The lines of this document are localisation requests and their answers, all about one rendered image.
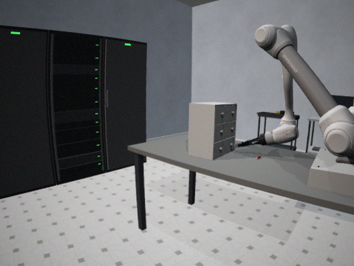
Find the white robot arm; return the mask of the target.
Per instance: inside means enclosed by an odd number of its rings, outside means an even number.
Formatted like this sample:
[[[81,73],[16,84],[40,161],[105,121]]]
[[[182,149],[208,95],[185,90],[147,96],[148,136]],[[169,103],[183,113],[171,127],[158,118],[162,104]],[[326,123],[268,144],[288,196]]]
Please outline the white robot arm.
[[[319,127],[327,150],[338,156],[337,163],[354,165],[354,106],[338,105],[299,55],[294,27],[263,25],[257,29],[254,38],[260,48],[282,63],[285,115],[278,128],[265,132],[266,143],[284,144],[299,137],[293,117],[294,79],[320,116]]]

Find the white drawer front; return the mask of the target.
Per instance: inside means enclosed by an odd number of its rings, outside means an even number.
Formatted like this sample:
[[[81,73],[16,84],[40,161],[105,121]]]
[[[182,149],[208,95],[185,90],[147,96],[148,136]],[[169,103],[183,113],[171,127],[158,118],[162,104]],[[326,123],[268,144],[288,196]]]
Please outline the white drawer front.
[[[222,156],[224,154],[225,140],[220,140],[214,143],[214,155],[213,159]]]
[[[225,135],[226,135],[226,124],[224,122],[220,124],[216,124],[214,129],[214,141],[225,138]]]
[[[226,138],[235,135],[236,122],[226,122]]]
[[[216,106],[215,123],[226,121],[226,106]]]
[[[232,136],[230,138],[226,138],[226,144],[225,144],[225,153],[230,152],[234,150],[234,139],[235,137]]]
[[[229,120],[235,120],[236,119],[236,105],[227,105],[227,119],[226,121]]]

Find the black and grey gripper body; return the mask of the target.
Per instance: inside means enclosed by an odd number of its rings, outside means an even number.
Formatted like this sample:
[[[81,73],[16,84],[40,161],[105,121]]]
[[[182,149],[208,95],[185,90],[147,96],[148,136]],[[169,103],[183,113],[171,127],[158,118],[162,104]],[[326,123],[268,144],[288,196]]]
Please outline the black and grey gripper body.
[[[264,133],[265,134],[265,133]],[[261,143],[261,145],[267,145],[267,143],[266,143],[266,141],[265,141],[265,139],[264,139],[264,134],[260,134],[260,136],[259,136],[259,139],[256,139],[256,140],[254,140],[254,141],[258,141],[258,142],[256,142],[256,143]]]

